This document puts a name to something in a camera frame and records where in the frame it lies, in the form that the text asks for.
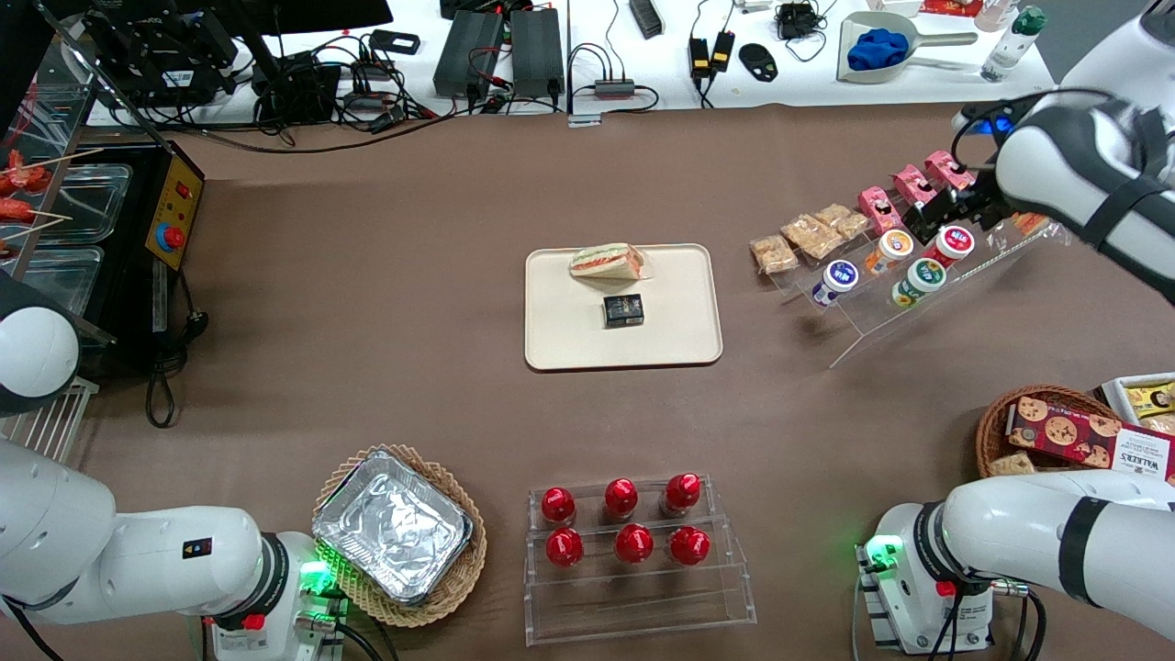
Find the green bottle cap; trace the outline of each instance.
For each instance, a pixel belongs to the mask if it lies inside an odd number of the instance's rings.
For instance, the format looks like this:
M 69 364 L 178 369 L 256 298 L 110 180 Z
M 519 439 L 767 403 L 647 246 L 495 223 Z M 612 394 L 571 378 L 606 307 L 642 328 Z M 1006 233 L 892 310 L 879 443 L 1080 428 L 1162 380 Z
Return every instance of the green bottle cap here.
M 1033 36 L 1040 34 L 1040 31 L 1045 29 L 1045 23 L 1047 22 L 1048 16 L 1045 15 L 1045 12 L 1040 7 L 1028 5 L 1020 11 L 1020 15 L 1012 22 L 1012 32 L 1023 34 L 1025 36 Z

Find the wire rack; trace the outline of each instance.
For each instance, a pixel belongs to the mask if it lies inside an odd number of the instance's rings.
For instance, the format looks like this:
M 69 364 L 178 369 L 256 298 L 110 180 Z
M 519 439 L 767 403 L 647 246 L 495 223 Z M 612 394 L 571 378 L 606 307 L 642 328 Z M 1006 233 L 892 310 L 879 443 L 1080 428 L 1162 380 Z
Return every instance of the wire rack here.
M 89 398 L 98 386 L 80 377 L 55 399 L 36 411 L 0 419 L 0 438 L 42 454 L 53 461 L 68 464 L 69 453 Z

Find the blue cloth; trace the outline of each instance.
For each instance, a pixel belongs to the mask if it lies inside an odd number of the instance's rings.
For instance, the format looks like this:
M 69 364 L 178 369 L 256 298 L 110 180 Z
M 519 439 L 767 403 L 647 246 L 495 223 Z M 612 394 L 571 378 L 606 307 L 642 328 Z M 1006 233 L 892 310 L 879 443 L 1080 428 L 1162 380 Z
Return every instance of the blue cloth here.
M 848 49 L 848 68 L 884 69 L 901 63 L 908 53 L 909 41 L 906 35 L 879 27 L 862 34 L 857 40 L 857 46 Z

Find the aluminum foil container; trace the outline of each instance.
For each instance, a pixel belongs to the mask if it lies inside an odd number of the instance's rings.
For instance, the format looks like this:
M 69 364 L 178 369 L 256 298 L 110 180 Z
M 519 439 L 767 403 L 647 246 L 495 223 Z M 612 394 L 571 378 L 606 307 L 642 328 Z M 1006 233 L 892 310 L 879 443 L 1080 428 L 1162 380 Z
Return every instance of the aluminum foil container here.
M 389 598 L 419 606 L 469 544 L 474 521 L 428 480 L 377 451 L 331 494 L 313 530 Z

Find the chocolate box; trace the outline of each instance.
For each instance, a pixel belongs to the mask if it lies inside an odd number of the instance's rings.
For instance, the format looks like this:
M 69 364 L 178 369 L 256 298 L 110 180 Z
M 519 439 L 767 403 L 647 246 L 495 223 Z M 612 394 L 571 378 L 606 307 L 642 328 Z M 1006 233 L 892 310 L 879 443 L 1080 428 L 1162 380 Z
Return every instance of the chocolate box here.
M 1175 437 L 1033 398 L 1020 398 L 1009 407 L 1006 434 L 1018 447 L 1175 486 Z

